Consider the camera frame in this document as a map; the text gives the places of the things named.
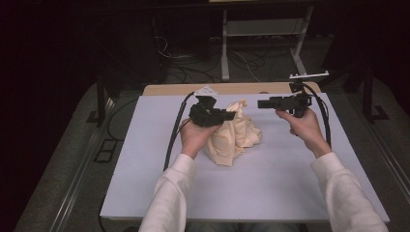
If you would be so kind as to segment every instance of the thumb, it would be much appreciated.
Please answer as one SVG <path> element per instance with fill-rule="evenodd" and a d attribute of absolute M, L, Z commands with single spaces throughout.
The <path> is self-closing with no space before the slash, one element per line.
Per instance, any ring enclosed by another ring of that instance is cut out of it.
<path fill-rule="evenodd" d="M 293 117 L 291 114 L 289 114 L 288 112 L 284 110 L 277 109 L 276 113 L 279 116 L 279 118 L 286 120 L 289 124 L 293 123 L 296 120 L 295 117 Z"/>

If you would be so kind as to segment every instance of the left hand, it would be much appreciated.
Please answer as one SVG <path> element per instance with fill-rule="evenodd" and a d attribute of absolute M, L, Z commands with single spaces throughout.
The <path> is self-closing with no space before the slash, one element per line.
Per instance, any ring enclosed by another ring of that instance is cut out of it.
<path fill-rule="evenodd" d="M 190 119 L 182 121 L 180 126 L 182 143 L 181 153 L 194 160 L 198 152 L 205 146 L 211 134 L 218 130 L 220 126 L 221 125 L 212 126 L 210 128 L 201 128 L 194 124 Z"/>

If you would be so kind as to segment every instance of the cuff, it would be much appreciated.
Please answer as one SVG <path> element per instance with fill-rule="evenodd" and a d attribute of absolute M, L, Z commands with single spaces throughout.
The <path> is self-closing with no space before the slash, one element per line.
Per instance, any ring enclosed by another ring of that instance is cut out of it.
<path fill-rule="evenodd" d="M 324 181 L 330 174 L 345 168 L 336 153 L 333 152 L 315 160 L 310 166 L 320 182 Z"/>
<path fill-rule="evenodd" d="M 188 175 L 194 175 L 196 173 L 195 161 L 185 154 L 178 155 L 174 163 L 172 163 L 171 168 Z"/>

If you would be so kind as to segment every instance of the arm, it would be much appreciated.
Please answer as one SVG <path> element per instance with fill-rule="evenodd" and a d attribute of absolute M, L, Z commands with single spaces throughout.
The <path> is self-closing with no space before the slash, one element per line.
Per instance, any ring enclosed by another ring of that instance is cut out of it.
<path fill-rule="evenodd" d="M 356 176 L 323 138 L 316 114 L 308 109 L 301 119 L 285 111 L 277 110 L 277 115 L 290 124 L 290 132 L 302 138 L 317 158 L 311 167 L 319 179 L 333 231 L 388 231 Z"/>
<path fill-rule="evenodd" d="M 200 128 L 188 120 L 184 120 L 182 125 L 181 154 L 157 180 L 154 199 L 139 231 L 183 232 L 185 229 L 187 199 L 196 173 L 194 159 L 219 126 Z"/>

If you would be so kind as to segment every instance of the hand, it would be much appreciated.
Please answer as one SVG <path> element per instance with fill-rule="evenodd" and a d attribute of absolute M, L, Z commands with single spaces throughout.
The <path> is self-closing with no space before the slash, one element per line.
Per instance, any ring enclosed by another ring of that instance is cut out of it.
<path fill-rule="evenodd" d="M 199 150 L 205 146 L 211 134 L 218 130 L 220 126 L 221 125 L 210 128 L 201 128 L 198 125 L 195 125 L 191 119 L 185 119 L 180 126 L 182 143 L 181 153 L 194 160 Z"/>
<path fill-rule="evenodd" d="M 314 155 L 319 158 L 332 152 L 331 147 L 326 142 L 317 121 L 316 114 L 311 109 L 305 111 L 302 118 L 295 118 L 286 111 L 277 110 L 277 115 L 290 124 L 290 133 L 302 138 L 305 145 Z"/>

